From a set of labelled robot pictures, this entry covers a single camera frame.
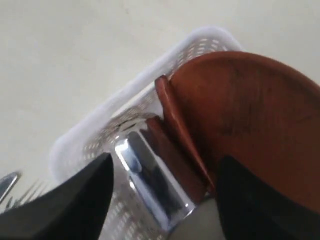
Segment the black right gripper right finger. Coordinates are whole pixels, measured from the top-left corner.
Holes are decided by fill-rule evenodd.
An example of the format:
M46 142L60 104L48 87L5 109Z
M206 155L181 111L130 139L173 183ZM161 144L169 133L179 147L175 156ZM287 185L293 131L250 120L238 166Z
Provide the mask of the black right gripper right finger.
M231 156L218 163L216 201L227 240L318 240L320 215L280 194Z

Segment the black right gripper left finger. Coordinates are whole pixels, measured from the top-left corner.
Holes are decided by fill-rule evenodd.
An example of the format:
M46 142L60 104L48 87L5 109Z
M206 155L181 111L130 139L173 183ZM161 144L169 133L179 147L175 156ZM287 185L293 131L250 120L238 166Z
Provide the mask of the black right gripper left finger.
M97 240L110 207L114 164L102 153L41 197L0 215L2 240Z

